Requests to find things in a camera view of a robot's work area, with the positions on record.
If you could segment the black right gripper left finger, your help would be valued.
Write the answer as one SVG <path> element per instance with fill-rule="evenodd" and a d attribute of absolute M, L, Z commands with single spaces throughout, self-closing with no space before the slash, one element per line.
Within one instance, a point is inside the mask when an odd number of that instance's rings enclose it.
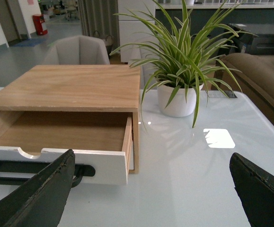
<path fill-rule="evenodd" d="M 0 227 L 56 227 L 69 196 L 75 155 L 69 149 L 0 200 Z"/>

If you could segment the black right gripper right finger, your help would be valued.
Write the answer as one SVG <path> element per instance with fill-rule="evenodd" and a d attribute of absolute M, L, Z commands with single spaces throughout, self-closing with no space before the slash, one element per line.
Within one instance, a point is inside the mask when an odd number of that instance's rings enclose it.
<path fill-rule="evenodd" d="M 239 153 L 230 158 L 230 173 L 252 227 L 274 227 L 274 176 Z"/>

